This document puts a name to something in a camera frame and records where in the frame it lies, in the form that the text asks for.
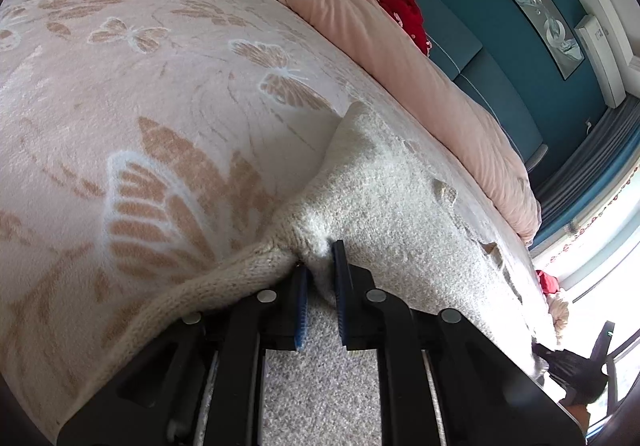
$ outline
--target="red cloth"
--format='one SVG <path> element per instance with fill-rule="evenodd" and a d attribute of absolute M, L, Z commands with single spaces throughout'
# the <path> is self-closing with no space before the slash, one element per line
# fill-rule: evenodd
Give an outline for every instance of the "red cloth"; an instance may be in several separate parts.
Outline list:
<path fill-rule="evenodd" d="M 536 273 L 538 274 L 538 281 L 544 294 L 555 294 L 560 290 L 558 278 L 541 270 L 536 270 Z"/>
<path fill-rule="evenodd" d="M 431 42 L 422 26 L 424 20 L 415 0 L 377 0 L 380 6 L 411 36 L 415 45 L 429 57 Z"/>

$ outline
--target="blue curtain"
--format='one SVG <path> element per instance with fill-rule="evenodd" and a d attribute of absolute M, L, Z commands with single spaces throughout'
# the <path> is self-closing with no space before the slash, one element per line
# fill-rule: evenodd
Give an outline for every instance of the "blue curtain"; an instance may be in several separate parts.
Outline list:
<path fill-rule="evenodd" d="M 534 192 L 542 226 L 533 247 L 576 217 L 623 168 L 640 145 L 640 99 L 608 108 L 562 167 Z"/>

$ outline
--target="blue upholstered headboard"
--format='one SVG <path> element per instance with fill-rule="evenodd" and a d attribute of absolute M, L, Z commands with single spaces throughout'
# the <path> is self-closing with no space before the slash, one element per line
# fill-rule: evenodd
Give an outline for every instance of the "blue upholstered headboard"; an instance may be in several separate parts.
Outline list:
<path fill-rule="evenodd" d="M 482 43 L 440 0 L 416 0 L 433 49 L 431 60 L 498 120 L 530 171 L 546 153 L 518 92 Z"/>

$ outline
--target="decorative circle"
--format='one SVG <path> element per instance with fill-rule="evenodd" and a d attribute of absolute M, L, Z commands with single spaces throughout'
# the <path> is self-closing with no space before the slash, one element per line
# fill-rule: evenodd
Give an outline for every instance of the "decorative circle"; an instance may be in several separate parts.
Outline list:
<path fill-rule="evenodd" d="M 187 325 L 195 325 L 202 319 L 202 314 L 199 312 L 192 312 L 182 317 L 182 321 Z"/>
<path fill-rule="evenodd" d="M 266 289 L 264 291 L 260 291 L 258 292 L 256 298 L 258 299 L 258 301 L 260 303 L 271 303 L 276 301 L 276 298 L 278 297 L 278 295 L 276 294 L 275 291 L 272 291 L 270 289 Z"/>
<path fill-rule="evenodd" d="M 386 292 L 380 289 L 371 289 L 367 292 L 367 300 L 373 303 L 382 303 L 386 300 Z"/>
<path fill-rule="evenodd" d="M 561 21 L 558 21 L 555 18 L 551 18 L 551 21 L 556 22 L 556 24 L 558 25 L 558 28 L 560 29 L 560 33 L 558 34 L 558 37 L 554 37 L 553 34 L 551 33 L 549 20 L 546 20 L 545 21 L 546 41 L 552 47 L 558 48 L 564 42 L 564 39 L 566 37 L 566 30 L 564 29 L 564 25 L 562 25 Z"/>
<path fill-rule="evenodd" d="M 455 309 L 444 309 L 440 313 L 440 317 L 445 323 L 460 323 L 462 321 L 462 314 Z"/>

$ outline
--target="pink comforter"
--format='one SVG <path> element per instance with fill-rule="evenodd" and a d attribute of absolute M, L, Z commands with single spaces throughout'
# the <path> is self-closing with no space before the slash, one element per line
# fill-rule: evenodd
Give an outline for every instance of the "pink comforter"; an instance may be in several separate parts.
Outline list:
<path fill-rule="evenodd" d="M 533 239 L 540 205 L 500 126 L 424 57 L 375 0 L 279 1 L 384 86 L 462 162 L 520 238 Z"/>

